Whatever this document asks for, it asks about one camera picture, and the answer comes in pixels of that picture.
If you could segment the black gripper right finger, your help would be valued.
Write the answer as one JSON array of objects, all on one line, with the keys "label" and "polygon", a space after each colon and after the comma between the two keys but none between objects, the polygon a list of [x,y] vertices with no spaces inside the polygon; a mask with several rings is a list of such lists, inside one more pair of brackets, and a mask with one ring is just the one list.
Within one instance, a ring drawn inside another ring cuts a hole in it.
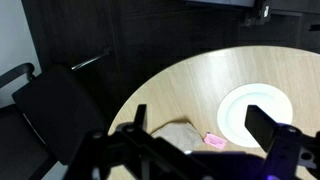
[{"label": "black gripper right finger", "polygon": [[260,107],[249,105],[245,116],[245,127],[260,147],[267,152],[279,125]]}]

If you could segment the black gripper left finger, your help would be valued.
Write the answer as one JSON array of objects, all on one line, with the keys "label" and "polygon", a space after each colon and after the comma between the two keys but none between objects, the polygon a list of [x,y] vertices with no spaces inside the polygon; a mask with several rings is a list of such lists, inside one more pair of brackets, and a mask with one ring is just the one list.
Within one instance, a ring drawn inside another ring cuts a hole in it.
[{"label": "black gripper left finger", "polygon": [[145,130],[147,127],[147,105],[140,104],[134,118],[134,125],[140,129]]}]

